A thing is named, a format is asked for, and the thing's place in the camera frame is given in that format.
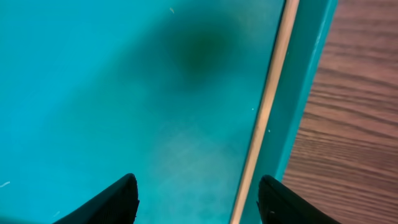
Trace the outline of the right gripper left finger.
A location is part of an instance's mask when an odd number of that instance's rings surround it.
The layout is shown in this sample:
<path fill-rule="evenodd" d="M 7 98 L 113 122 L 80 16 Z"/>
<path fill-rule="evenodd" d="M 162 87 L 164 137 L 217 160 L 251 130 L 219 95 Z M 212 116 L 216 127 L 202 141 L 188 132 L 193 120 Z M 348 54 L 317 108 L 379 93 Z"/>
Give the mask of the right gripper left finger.
<path fill-rule="evenodd" d="M 55 224 L 133 224 L 138 206 L 137 180 L 128 173 Z"/>

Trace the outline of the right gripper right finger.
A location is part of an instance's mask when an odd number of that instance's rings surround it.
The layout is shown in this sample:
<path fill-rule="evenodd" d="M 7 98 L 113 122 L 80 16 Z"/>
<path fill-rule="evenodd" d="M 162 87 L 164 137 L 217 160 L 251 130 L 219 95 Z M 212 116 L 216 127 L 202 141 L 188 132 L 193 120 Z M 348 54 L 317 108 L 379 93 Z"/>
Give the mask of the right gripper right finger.
<path fill-rule="evenodd" d="M 257 206 L 263 224 L 340 224 L 270 175 L 261 178 Z"/>

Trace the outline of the wooden chopstick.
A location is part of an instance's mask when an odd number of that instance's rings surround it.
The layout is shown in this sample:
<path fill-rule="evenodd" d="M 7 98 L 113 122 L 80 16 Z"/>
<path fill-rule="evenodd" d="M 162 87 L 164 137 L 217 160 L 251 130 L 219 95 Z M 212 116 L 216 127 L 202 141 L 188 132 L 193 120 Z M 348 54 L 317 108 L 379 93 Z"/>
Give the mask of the wooden chopstick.
<path fill-rule="evenodd" d="M 284 10 L 280 19 L 278 33 L 272 52 L 267 80 L 261 98 L 261 104 L 257 112 L 255 127 L 244 169 L 239 182 L 236 200 L 231 214 L 230 224 L 239 224 L 243 215 L 244 206 L 248 197 L 252 178 L 256 168 L 256 163 L 262 147 L 262 141 L 266 132 L 269 116 L 277 91 L 278 82 L 282 73 L 285 56 L 289 46 L 289 41 L 294 26 L 299 0 L 285 0 Z"/>

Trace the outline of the teal serving tray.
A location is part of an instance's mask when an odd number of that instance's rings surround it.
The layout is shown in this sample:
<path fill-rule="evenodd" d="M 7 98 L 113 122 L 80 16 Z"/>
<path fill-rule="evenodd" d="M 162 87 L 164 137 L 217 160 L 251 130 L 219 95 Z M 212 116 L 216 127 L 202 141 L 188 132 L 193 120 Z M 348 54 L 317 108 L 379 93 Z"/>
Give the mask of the teal serving tray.
<path fill-rule="evenodd" d="M 137 223 L 230 223 L 287 1 L 1 1 L 1 222 L 128 173 Z"/>

